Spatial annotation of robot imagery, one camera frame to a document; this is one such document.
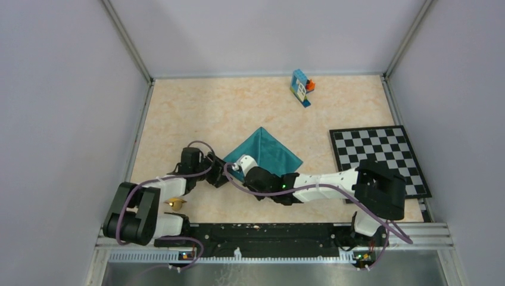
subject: chess board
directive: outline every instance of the chess board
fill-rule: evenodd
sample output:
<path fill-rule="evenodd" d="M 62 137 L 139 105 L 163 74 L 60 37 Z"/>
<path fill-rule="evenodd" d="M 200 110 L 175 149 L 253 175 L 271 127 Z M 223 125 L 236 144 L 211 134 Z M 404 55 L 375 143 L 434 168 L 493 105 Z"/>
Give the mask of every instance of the chess board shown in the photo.
<path fill-rule="evenodd" d="M 358 167 L 360 160 L 385 162 L 406 180 L 406 198 L 429 198 L 431 193 L 403 126 L 330 130 L 340 171 Z"/>

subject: green towel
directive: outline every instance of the green towel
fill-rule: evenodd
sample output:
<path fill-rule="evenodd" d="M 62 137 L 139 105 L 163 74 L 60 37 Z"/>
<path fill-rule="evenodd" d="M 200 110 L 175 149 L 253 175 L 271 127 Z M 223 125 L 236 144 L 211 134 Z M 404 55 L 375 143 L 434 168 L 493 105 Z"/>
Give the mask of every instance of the green towel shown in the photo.
<path fill-rule="evenodd" d="M 224 161 L 235 163 L 242 155 L 251 156 L 256 160 L 258 166 L 278 176 L 293 173 L 303 164 L 300 158 L 271 136 L 263 127 L 258 128 L 240 146 L 228 154 Z M 231 171 L 231 174 L 241 182 L 244 181 L 242 172 Z"/>

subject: blue toy block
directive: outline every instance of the blue toy block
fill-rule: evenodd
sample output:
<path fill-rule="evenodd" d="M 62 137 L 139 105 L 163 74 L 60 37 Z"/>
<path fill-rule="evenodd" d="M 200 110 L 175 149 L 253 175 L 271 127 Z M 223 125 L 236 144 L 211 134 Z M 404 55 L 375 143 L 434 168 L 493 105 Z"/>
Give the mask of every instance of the blue toy block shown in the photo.
<path fill-rule="evenodd" d="M 291 79 L 291 87 L 289 88 L 303 107 L 309 107 L 310 102 L 307 99 L 307 90 L 305 85 L 307 84 L 307 76 L 300 69 L 293 71 L 293 77 Z"/>

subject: gray wall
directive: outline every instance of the gray wall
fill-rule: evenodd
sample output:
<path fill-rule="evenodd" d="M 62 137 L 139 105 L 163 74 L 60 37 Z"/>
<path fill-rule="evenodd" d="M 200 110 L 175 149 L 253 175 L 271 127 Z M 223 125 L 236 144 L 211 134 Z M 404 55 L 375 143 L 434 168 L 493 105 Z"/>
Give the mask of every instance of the gray wall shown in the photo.
<path fill-rule="evenodd" d="M 505 1 L 438 1 L 392 78 L 471 285 L 502 285 Z"/>
<path fill-rule="evenodd" d="M 383 72 L 424 0 L 112 0 L 154 77 Z"/>
<path fill-rule="evenodd" d="M 146 84 L 97 0 L 0 9 L 0 285 L 81 285 Z"/>

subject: small toy figure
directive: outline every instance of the small toy figure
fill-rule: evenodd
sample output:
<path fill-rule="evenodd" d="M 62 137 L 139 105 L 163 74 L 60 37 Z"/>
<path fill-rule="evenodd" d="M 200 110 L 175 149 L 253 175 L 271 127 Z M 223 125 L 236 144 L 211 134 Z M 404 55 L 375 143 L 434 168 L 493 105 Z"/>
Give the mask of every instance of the small toy figure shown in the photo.
<path fill-rule="evenodd" d="M 312 80 L 307 79 L 307 76 L 300 69 L 293 71 L 290 90 L 298 98 L 303 107 L 310 106 L 307 93 L 313 92 L 315 88 L 316 84 Z"/>

